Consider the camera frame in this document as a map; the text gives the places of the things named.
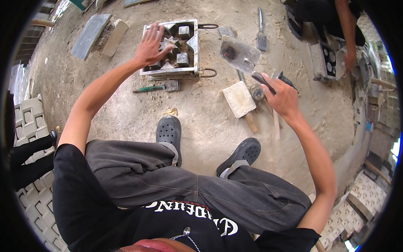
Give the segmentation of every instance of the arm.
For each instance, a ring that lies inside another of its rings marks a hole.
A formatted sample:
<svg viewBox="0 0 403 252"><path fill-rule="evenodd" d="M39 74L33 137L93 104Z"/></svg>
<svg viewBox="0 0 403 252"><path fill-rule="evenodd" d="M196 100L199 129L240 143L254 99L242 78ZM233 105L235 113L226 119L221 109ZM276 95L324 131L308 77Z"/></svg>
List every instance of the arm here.
<svg viewBox="0 0 403 252"><path fill-rule="evenodd" d="M71 109L59 140L59 146L62 144L72 144L83 155L85 154L85 144L87 143L91 120L98 110L125 79L137 70L161 60L168 51L172 50L171 46L167 46L164 50L158 52L163 34L163 25L158 26L158 23L152 24L137 46L136 55L133 59L101 75L101 77L88 85Z"/></svg>
<svg viewBox="0 0 403 252"><path fill-rule="evenodd" d="M355 51L355 25L356 18L349 9L348 0L335 0L337 14L343 30L344 39L346 40L347 54L344 56L344 62L346 64L346 70L350 71L355 66L357 59L357 53Z"/></svg>
<svg viewBox="0 0 403 252"><path fill-rule="evenodd" d="M273 95L266 85L261 85L267 101L297 134L315 184L316 199L297 228L310 228L321 233L330 216L337 192L332 160L299 111L297 91L279 79L271 79L265 73L263 77L276 91L276 95Z"/></svg>

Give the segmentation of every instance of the green handle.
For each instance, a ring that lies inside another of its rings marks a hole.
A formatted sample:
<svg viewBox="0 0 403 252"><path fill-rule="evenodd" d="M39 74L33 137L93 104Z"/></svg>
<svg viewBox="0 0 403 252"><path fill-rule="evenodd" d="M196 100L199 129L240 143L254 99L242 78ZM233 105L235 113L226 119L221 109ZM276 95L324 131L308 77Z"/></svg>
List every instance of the green handle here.
<svg viewBox="0 0 403 252"><path fill-rule="evenodd" d="M165 89L164 85L151 86L151 87L142 87L142 88L139 88L139 89L133 91L133 93L143 93L143 92L150 92L150 91L164 90L164 89Z"/></svg>

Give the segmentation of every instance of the black shoe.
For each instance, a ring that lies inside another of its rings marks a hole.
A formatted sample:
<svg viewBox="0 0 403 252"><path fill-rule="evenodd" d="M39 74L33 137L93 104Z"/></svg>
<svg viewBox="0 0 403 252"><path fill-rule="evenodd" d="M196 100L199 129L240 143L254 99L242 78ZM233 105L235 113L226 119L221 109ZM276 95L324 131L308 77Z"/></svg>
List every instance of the black shoe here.
<svg viewBox="0 0 403 252"><path fill-rule="evenodd" d="M290 28L291 33L294 34L294 36L297 39L301 40L303 31L303 22L295 20L295 16L293 14L293 9L291 8L291 6L286 5L285 11L287 13L288 27Z"/></svg>
<svg viewBox="0 0 403 252"><path fill-rule="evenodd" d="M50 131L50 136L51 136L51 138L52 138L53 142L54 142L54 143L56 143L56 140L57 140L57 134L56 134L56 131L51 130L51 131Z"/></svg>
<svg viewBox="0 0 403 252"><path fill-rule="evenodd" d="M231 167L231 165L237 160L246 160L249 165L258 158L260 154L260 143L256 138L250 137L243 140L234 153L225 160L216 170L216 176L219 177L225 169Z"/></svg>
<svg viewBox="0 0 403 252"><path fill-rule="evenodd" d="M182 164L181 155L181 135L182 127L181 122L175 116L162 117L157 125L156 141L167 142L173 144L178 152L178 162L177 166L180 167Z"/></svg>

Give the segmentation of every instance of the person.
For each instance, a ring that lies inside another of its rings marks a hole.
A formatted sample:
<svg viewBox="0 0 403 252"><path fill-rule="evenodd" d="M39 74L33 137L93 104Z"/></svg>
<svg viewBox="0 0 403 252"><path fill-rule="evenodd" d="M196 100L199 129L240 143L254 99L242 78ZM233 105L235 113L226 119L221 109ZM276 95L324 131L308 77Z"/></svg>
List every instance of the person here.
<svg viewBox="0 0 403 252"><path fill-rule="evenodd" d="M298 109L298 94L263 74L269 104L297 134L316 199L274 174L252 168L260 143L248 138L216 170L180 168L181 125L163 117L156 142L93 140L91 120L119 85L172 48L158 51L164 26L151 25L134 58L93 81L79 96L54 158L53 210L70 251L310 251L336 195L332 161ZM250 233L260 234L255 241Z"/></svg>
<svg viewBox="0 0 403 252"><path fill-rule="evenodd" d="M329 34L344 39L347 53L344 56L346 71L351 71L356 62L355 46L364 46L365 37L357 26L363 9L356 0L298 0L294 9L286 5L287 20L291 32L302 38L303 22L312 22L320 39L327 42L324 28Z"/></svg>
<svg viewBox="0 0 403 252"><path fill-rule="evenodd" d="M43 158L39 158L33 163L24 163L34 153L52 147L56 143L56 140L56 132L52 130L45 137L12 148L10 152L10 173L16 191L25 188L47 172L53 170L54 152Z"/></svg>
<svg viewBox="0 0 403 252"><path fill-rule="evenodd" d="M54 153L27 165L24 163L35 152L52 147L56 143L57 135L52 130L48 136L14 147L15 106L14 95L10 91L7 92L5 112L6 148L10 161L10 175L14 190L18 191L53 169Z"/></svg>

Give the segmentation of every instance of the lip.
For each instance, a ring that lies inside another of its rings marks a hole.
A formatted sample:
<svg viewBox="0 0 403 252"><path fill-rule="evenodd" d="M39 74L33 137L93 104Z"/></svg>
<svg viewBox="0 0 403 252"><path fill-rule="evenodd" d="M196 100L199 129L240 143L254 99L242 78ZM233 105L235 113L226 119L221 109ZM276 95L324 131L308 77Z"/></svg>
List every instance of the lip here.
<svg viewBox="0 0 403 252"><path fill-rule="evenodd" d="M149 240L143 239L134 243L134 245L140 245L146 248L153 248L158 250L159 252L177 252L177 250L167 242L158 241L158 240Z"/></svg>

